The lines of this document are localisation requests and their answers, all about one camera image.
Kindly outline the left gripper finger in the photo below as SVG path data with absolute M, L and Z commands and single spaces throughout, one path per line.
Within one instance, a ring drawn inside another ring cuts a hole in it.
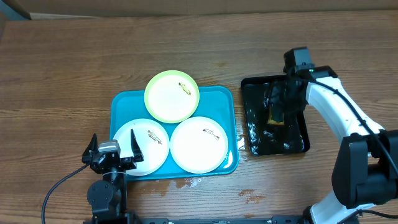
M 131 129 L 131 151 L 133 153 L 134 162 L 142 162 L 144 160 L 144 156 L 142 151 L 137 143 L 136 136 L 134 130 Z
M 98 152 L 98 138 L 97 135 L 94 134 L 91 138 L 89 145 L 82 154 L 81 157 L 82 163 L 91 164 L 93 161 L 93 157 L 97 152 Z

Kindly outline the green yellow sponge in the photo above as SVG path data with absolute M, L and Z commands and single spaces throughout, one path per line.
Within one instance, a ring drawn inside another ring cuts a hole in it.
M 284 111 L 279 106 L 270 106 L 269 107 L 269 118 L 267 121 L 268 124 L 273 125 L 284 125 Z

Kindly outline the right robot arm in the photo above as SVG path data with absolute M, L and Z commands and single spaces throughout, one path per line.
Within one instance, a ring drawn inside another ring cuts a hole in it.
M 313 106 L 340 143 L 331 192 L 298 223 L 358 223 L 358 216 L 397 198 L 397 131 L 373 121 L 329 67 L 296 66 L 269 77 L 269 123 Z

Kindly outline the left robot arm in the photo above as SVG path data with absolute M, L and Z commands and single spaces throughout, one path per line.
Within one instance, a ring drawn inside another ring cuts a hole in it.
M 87 201 L 92 209 L 92 223 L 139 224 L 141 221 L 133 211 L 127 209 L 127 170 L 137 168 L 144 155 L 130 131 L 127 144 L 132 156 L 122 157 L 117 140 L 99 142 L 94 134 L 84 153 L 82 163 L 89 166 L 102 179 L 90 185 Z

